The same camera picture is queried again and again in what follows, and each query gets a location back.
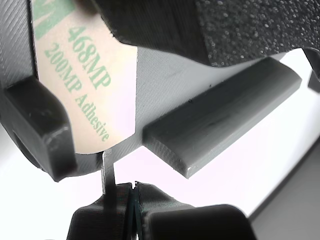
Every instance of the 3m logo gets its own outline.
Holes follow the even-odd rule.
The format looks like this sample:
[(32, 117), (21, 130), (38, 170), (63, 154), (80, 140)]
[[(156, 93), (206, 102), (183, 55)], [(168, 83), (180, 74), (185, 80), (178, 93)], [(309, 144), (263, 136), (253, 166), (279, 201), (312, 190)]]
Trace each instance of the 3m logo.
[(32, 0), (31, 2), (36, 40), (41, 39), (76, 9), (72, 0)]

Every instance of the dark plastic block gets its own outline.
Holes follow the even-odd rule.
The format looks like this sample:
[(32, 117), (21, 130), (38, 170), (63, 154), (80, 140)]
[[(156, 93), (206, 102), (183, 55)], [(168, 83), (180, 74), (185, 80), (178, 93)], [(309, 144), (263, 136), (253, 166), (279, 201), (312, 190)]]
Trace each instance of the dark plastic block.
[(145, 240), (257, 240), (246, 216), (230, 205), (150, 211)]

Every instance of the textured foam surface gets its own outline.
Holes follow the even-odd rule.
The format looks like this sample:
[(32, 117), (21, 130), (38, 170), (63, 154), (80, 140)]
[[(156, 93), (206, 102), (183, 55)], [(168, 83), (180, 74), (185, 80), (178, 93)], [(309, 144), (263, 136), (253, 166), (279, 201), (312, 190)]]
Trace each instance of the textured foam surface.
[(319, 0), (197, 0), (196, 6), (212, 66), (320, 49)]

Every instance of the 3m adhesive liner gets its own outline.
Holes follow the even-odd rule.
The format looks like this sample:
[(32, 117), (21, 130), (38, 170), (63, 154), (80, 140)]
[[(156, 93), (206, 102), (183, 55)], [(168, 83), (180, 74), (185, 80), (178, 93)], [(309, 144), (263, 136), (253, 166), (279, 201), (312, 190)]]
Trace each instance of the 3m adhesive liner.
[(31, 0), (38, 77), (64, 105), (76, 153), (135, 133), (137, 47), (118, 42), (90, 1)]

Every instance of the gray 3d-printed part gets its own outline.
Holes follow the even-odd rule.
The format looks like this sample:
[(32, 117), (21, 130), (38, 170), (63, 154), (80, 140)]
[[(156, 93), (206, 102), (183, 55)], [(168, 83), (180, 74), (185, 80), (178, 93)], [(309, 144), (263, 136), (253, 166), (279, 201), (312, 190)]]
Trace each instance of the gray 3d-printed part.
[(266, 58), (151, 123), (143, 144), (189, 178), (291, 96), (301, 78)]

